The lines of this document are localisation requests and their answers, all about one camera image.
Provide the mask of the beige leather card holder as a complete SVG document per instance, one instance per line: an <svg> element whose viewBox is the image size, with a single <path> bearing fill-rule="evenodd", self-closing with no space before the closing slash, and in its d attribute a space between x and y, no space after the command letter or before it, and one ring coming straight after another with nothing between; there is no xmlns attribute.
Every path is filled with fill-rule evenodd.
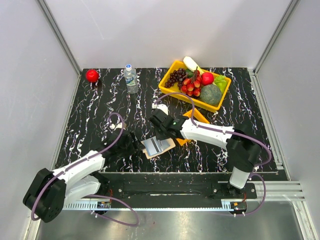
<svg viewBox="0 0 320 240"><path fill-rule="evenodd" d="M157 140L155 136L143 140L141 143L144 146L142 152L145 154L147 159L162 155L163 153L173 149L176 146L175 142L171 138Z"/></svg>

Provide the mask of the white credit card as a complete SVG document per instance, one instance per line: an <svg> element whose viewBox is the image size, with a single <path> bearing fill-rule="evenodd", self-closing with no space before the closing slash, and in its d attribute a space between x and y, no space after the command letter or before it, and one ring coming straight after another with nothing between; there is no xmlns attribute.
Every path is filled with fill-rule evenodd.
<svg viewBox="0 0 320 240"><path fill-rule="evenodd" d="M150 157L159 154L162 150L161 144L155 136L148 138L146 140L143 140L142 144L144 145L146 152Z"/></svg>

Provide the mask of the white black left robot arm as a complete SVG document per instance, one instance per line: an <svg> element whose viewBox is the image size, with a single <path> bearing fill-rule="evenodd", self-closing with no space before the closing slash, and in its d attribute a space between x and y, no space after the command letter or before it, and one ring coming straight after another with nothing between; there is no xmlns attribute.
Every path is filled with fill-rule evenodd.
<svg viewBox="0 0 320 240"><path fill-rule="evenodd" d="M119 124L110 137L80 159L55 170L38 171L22 202L30 209L32 220L48 223L68 204L89 195L106 196L109 180L100 170L112 160L130 157L143 148L136 134Z"/></svg>

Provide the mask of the small yellow card bin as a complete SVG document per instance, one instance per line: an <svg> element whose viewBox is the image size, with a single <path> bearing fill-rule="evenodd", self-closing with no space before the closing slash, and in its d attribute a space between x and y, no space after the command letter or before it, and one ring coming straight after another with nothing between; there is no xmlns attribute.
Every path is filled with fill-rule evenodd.
<svg viewBox="0 0 320 240"><path fill-rule="evenodd" d="M188 117L188 118L190 118L191 115L192 115L192 110L189 110L188 112L186 112L186 113L183 114L184 117ZM209 123L210 123L210 122L198 111L198 109L195 109L195 110L194 110L193 118L196 119L198 122L201 122L201 123L206 123L206 124L209 124ZM180 138L177 138L176 140L177 140L177 142L179 143L180 146L183 146L183 145L185 145L186 143L190 143L190 142L191 142L190 139L180 139Z"/></svg>

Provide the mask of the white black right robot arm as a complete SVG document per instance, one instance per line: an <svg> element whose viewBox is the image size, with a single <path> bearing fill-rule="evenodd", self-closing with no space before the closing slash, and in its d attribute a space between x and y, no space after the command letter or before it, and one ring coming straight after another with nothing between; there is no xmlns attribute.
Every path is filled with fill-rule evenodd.
<svg viewBox="0 0 320 240"><path fill-rule="evenodd" d="M200 141L227 151L227 163L232 171L227 192L233 198L239 198L245 193L245 184L262 151L254 138L232 126L203 123L187 116L173 118L161 109L155 109L149 121L159 140L172 138Z"/></svg>

